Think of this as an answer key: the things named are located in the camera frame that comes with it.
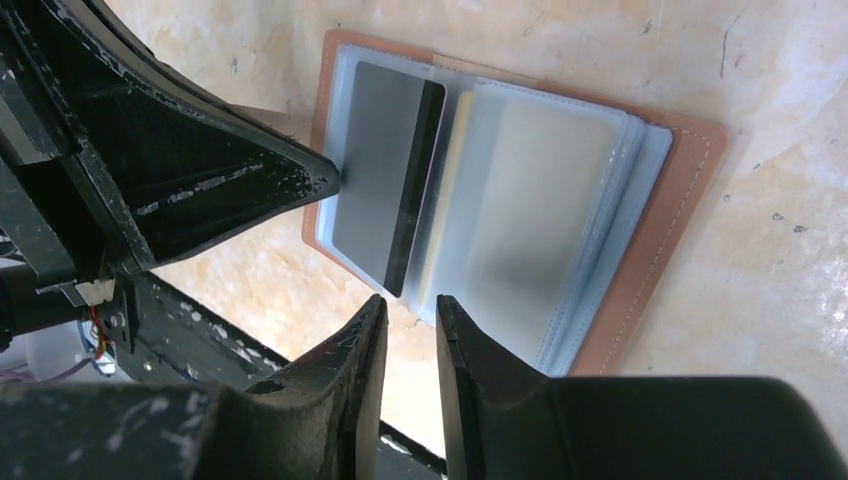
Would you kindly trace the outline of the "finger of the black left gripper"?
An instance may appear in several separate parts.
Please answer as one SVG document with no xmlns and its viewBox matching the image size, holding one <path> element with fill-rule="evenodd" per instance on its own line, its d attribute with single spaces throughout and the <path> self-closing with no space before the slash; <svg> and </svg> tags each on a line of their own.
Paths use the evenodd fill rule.
<svg viewBox="0 0 848 480">
<path fill-rule="evenodd" d="M 26 54 L 109 264 L 146 271 L 335 195 L 323 155 L 159 61 L 102 1 L 30 1 Z"/>
</svg>

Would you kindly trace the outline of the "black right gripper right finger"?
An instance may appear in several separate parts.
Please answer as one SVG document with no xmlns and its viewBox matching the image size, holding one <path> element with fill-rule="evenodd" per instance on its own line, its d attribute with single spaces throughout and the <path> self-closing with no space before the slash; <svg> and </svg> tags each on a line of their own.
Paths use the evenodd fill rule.
<svg viewBox="0 0 848 480">
<path fill-rule="evenodd" d="M 549 377 L 437 299 L 452 479 L 843 479 L 807 401 L 767 377 Z"/>
</svg>

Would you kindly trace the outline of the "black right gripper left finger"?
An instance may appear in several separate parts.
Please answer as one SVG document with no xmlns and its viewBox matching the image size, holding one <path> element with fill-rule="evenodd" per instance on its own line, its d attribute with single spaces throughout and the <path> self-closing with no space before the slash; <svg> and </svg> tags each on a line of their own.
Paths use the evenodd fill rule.
<svg viewBox="0 0 848 480">
<path fill-rule="evenodd" d="M 277 373 L 219 383 L 31 383 L 1 389 L 5 479 L 371 479 L 386 301 Z"/>
</svg>

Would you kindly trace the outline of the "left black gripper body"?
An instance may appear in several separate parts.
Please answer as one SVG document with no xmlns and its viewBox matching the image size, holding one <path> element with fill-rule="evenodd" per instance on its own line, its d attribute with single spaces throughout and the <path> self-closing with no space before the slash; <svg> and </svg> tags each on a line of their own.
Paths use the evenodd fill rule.
<svg viewBox="0 0 848 480">
<path fill-rule="evenodd" d="M 1 335 L 79 313 L 82 284 L 159 264 L 159 64 L 102 1 L 1 5 Z"/>
</svg>

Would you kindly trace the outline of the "pink leather card holder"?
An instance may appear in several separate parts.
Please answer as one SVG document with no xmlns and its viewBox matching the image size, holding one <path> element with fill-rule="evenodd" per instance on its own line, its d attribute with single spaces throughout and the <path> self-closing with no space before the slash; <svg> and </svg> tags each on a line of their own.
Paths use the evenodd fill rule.
<svg viewBox="0 0 848 480">
<path fill-rule="evenodd" d="M 311 143 L 342 169 L 363 61 L 446 90 L 403 291 L 331 244 L 339 193 L 303 240 L 425 322 L 455 297 L 550 376 L 612 375 L 728 146 L 725 129 L 343 29 L 324 37 Z"/>
</svg>

